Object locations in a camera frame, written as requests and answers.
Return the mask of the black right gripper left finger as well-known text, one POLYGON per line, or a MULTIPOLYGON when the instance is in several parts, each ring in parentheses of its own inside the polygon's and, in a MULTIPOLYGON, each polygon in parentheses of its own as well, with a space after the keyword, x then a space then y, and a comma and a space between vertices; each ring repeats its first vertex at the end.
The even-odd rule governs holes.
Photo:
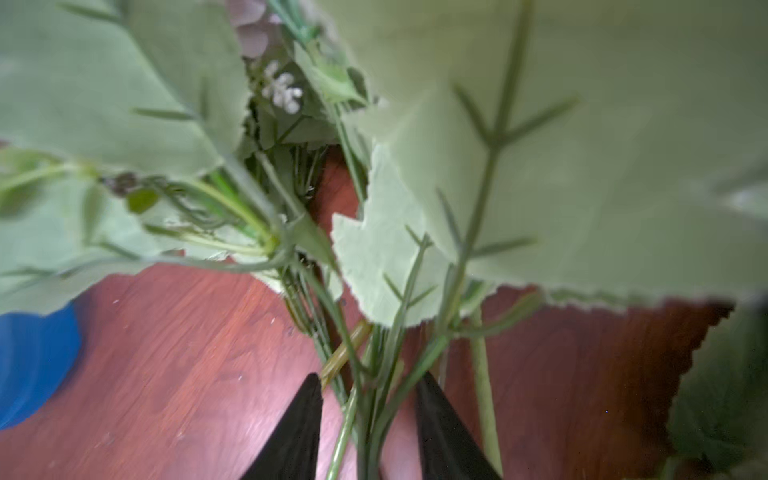
POLYGON ((310 373, 241 479, 315 479, 322 409, 321 380, 310 373))

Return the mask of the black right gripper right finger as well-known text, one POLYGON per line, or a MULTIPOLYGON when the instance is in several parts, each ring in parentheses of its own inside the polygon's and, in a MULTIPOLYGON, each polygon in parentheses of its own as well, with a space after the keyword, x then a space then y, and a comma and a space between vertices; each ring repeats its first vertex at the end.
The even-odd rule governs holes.
POLYGON ((416 424, 423 479, 501 479, 430 372, 416 385, 416 424))

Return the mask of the pink white mixed bouquet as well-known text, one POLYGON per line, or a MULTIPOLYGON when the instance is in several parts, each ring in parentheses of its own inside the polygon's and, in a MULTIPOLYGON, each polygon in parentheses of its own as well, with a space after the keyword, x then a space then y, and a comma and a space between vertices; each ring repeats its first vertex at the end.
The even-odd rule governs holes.
POLYGON ((763 1, 5 1, 1 311, 243 273, 377 479, 430 372, 501 475, 488 337, 545 305, 731 300, 681 457, 767 475, 763 1))

